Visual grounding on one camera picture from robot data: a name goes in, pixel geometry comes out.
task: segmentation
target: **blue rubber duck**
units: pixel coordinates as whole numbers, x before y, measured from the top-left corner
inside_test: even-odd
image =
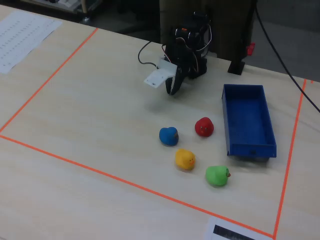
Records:
[[[163,127],[159,132],[160,141],[169,146],[177,145],[179,141],[178,131],[175,127]]]

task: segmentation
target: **orange tape line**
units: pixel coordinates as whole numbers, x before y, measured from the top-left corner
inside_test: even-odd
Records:
[[[25,108],[25,106],[30,103],[30,101],[44,88],[44,86],[63,68],[63,66],[82,48],[82,46],[97,32],[96,28],[81,44],[74,50],[74,52],[61,64],[61,66],[54,71],[54,73],[44,82],[44,84],[39,87],[37,91],[19,108],[19,110],[0,128],[0,133],[12,122],[12,120]]]
[[[104,175],[104,176],[106,176],[106,177],[112,178],[112,179],[114,179],[114,180],[120,181],[120,182],[122,182],[122,183],[131,185],[131,186],[133,186],[133,187],[135,187],[135,188],[138,188],[138,189],[141,189],[141,190],[143,190],[143,191],[146,191],[146,192],[148,192],[148,193],[151,193],[151,194],[157,195],[157,196],[159,196],[159,197],[168,199],[168,200],[173,201],[173,202],[175,202],[175,203],[177,203],[177,204],[181,204],[181,205],[184,205],[184,206],[186,206],[186,207],[188,207],[188,208],[198,210],[198,211],[203,212],[203,213],[205,213],[205,214],[208,214],[208,215],[211,215],[211,216],[214,216],[214,217],[223,219],[223,220],[228,221],[228,222],[230,222],[230,223],[239,225],[239,226],[244,227],[244,228],[246,228],[246,229],[252,230],[252,231],[254,231],[254,232],[257,232],[257,233],[259,233],[259,234],[262,234],[262,235],[265,235],[265,236],[267,236],[267,237],[272,238],[272,234],[270,234],[270,233],[266,233],[266,232],[264,232],[264,231],[261,231],[261,230],[259,230],[259,229],[254,228],[254,227],[252,227],[252,226],[249,226],[249,225],[243,224],[243,223],[241,223],[241,222],[232,220],[232,219],[227,218],[227,217],[225,217],[225,216],[218,215],[218,214],[213,213],[213,212],[211,212],[211,211],[208,211],[208,210],[205,210],[205,209],[203,209],[203,208],[200,208],[200,207],[191,205],[191,204],[189,204],[189,203],[186,203],[186,202],[184,202],[184,201],[180,201],[180,200],[175,199],[175,198],[173,198],[173,197],[170,197],[170,196],[168,196],[168,195],[159,193],[159,192],[157,192],[157,191],[151,190],[151,189],[149,189],[149,188],[146,188],[146,187],[144,187],[144,186],[138,185],[138,184],[133,183],[133,182],[131,182],[131,181],[128,181],[128,180],[122,179],[122,178],[120,178],[120,177],[111,175],[111,174],[109,174],[109,173],[100,171],[100,170],[95,169],[95,168],[93,168],[93,167],[90,167],[90,166],[87,166],[87,165],[78,163],[78,162],[76,162],[76,161],[72,161],[72,160],[70,160],[70,159],[67,159],[67,158],[58,156],[58,155],[56,155],[56,154],[53,154],[53,153],[50,153],[50,152],[41,150],[41,149],[39,149],[39,148],[37,148],[37,147],[34,147],[34,146],[29,145],[29,144],[20,142],[20,141],[18,141],[18,140],[12,139],[12,138],[7,137],[7,136],[0,135],[0,138],[5,139],[5,140],[8,140],[8,141],[13,142],[13,143],[16,143],[16,144],[19,144],[19,145],[22,145],[22,146],[27,147],[27,148],[29,148],[29,149],[33,149],[33,150],[35,150],[35,151],[37,151],[37,152],[46,154],[46,155],[51,156],[51,157],[54,157],[54,158],[56,158],[56,159],[60,159],[60,160],[62,160],[62,161],[65,161],[65,162],[67,162],[67,163],[76,165],[76,166],[78,166],[78,167],[81,167],[81,168],[90,170],[90,171],[95,172],[95,173],[97,173],[97,174]]]
[[[305,79],[304,82],[303,82],[303,86],[302,86],[302,90],[303,91],[306,88],[306,84],[307,84],[307,79]],[[284,181],[283,181],[283,186],[282,186],[281,198],[280,198],[278,213],[276,215],[275,226],[274,226],[274,231],[273,231],[273,236],[272,236],[272,238],[274,240],[277,237],[278,227],[279,227],[279,222],[280,222],[280,217],[281,217],[281,212],[282,212],[282,208],[283,208],[283,205],[284,205],[284,199],[285,199],[285,194],[286,194],[289,170],[290,170],[290,165],[291,165],[292,152],[294,150],[297,127],[298,127],[299,116],[300,116],[300,111],[301,111],[301,106],[302,106],[303,99],[304,99],[304,95],[301,93],[300,94],[300,100],[299,100],[298,109],[296,111],[295,122],[294,122],[292,137],[291,137],[290,150],[289,150],[289,155],[288,155],[288,161],[286,163]]]

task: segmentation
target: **white paper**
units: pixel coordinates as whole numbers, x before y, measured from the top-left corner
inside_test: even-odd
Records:
[[[206,231],[204,234],[204,240],[228,240],[229,239],[214,233],[214,229],[216,225],[254,240],[272,240],[272,238],[270,237],[267,237],[255,231],[252,231],[248,228],[236,225],[234,223],[231,223],[229,221],[226,221],[214,216],[209,218],[209,221],[206,226]]]
[[[36,14],[14,11],[0,22],[0,73],[7,74],[62,24]]]

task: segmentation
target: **blue bin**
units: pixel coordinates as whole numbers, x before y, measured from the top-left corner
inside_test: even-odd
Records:
[[[222,106],[227,155],[251,158],[277,156],[262,85],[225,84]]]

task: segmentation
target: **yellow rubber duck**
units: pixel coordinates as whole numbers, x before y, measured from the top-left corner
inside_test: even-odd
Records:
[[[185,150],[185,149],[178,149],[175,153],[175,164],[184,170],[192,170],[195,167],[196,163],[196,156],[193,152]]]

